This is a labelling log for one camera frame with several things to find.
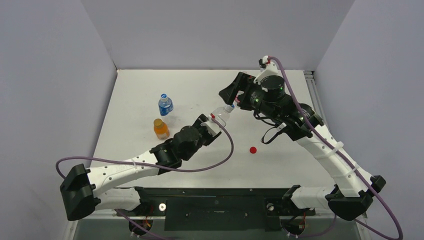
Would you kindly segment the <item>clear plastic bottle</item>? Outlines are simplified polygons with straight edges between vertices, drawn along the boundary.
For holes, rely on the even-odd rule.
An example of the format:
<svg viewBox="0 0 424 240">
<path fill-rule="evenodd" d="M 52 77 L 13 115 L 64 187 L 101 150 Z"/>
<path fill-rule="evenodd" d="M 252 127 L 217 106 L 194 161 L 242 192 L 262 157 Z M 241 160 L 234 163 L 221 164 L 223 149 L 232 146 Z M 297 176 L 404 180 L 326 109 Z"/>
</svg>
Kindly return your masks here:
<svg viewBox="0 0 424 240">
<path fill-rule="evenodd" d="M 223 127 L 227 125 L 227 122 L 230 118 L 230 113 L 233 110 L 230 110 L 230 105 L 225 104 L 223 106 L 220 106 L 216 108 L 211 115 L 214 116 L 215 120 L 219 122 Z"/>
</svg>

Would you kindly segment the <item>orange juice bottle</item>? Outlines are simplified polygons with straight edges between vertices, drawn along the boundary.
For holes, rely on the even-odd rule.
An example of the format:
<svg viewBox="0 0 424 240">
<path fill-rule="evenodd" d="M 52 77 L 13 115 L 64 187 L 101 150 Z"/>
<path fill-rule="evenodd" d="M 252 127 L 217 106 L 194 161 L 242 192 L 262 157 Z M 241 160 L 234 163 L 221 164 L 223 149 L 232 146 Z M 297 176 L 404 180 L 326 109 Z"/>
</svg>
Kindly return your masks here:
<svg viewBox="0 0 424 240">
<path fill-rule="evenodd" d="M 160 118 L 153 121 L 153 130 L 159 140 L 166 140 L 170 136 L 170 131 L 167 124 Z"/>
</svg>

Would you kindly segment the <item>red bottle cap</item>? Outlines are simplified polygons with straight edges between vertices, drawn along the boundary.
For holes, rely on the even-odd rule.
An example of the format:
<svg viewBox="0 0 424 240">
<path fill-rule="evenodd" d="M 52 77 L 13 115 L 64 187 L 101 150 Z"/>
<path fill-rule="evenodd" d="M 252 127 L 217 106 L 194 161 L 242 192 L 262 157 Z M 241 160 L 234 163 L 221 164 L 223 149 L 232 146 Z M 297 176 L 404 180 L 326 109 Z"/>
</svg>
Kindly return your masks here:
<svg viewBox="0 0 424 240">
<path fill-rule="evenodd" d="M 257 152 L 257 148 L 256 148 L 256 147 L 254 147 L 254 146 L 251 146 L 251 147 L 249 148 L 249 152 L 250 152 L 251 154 L 255 154 L 255 153 Z"/>
</svg>

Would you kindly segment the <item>blue label water bottle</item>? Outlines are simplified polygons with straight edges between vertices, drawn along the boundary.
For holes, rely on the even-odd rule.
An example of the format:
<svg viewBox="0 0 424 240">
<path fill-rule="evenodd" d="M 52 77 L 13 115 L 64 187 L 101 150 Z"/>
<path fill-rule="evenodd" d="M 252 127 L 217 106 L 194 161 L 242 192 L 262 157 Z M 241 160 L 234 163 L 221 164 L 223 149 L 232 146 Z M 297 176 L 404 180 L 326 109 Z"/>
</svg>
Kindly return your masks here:
<svg viewBox="0 0 424 240">
<path fill-rule="evenodd" d="M 159 99 L 158 109 L 161 117 L 168 116 L 174 110 L 172 99 L 168 96 L 167 99 Z"/>
</svg>

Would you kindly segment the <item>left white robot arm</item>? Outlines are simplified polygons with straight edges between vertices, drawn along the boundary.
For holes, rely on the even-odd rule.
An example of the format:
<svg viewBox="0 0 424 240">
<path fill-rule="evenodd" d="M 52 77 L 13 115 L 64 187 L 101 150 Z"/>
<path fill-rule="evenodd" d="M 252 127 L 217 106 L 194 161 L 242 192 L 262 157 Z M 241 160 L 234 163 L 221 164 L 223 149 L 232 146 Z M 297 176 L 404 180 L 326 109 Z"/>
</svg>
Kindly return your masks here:
<svg viewBox="0 0 424 240">
<path fill-rule="evenodd" d="M 80 163 L 66 175 L 59 190 L 69 221 L 83 219 L 96 210 L 125 209 L 143 215 L 149 201 L 135 188 L 118 189 L 128 182 L 167 172 L 179 172 L 201 147 L 210 145 L 226 126 L 226 121 L 212 113 L 201 114 L 193 125 L 184 126 L 170 139 L 144 153 L 124 161 L 103 160 L 101 167 Z"/>
</svg>

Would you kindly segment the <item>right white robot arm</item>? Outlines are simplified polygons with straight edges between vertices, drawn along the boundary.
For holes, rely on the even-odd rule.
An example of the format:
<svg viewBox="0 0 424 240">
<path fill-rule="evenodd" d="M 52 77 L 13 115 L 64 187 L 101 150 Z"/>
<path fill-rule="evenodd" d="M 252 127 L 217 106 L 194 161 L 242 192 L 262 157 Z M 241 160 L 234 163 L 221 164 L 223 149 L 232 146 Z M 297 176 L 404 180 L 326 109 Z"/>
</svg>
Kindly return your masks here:
<svg viewBox="0 0 424 240">
<path fill-rule="evenodd" d="M 352 159 L 342 142 L 336 141 L 323 119 L 307 104 L 295 104 L 285 90 L 284 78 L 266 76 L 260 83 L 254 76 L 239 72 L 234 81 L 218 95 L 225 104 L 237 100 L 242 110 L 262 114 L 278 129 L 276 135 L 286 134 L 306 149 L 334 180 L 330 187 L 294 185 L 284 194 L 283 209 L 294 214 L 299 209 L 327 209 L 339 218 L 352 221 L 365 213 L 386 184 L 380 175 L 371 175 Z"/>
</svg>

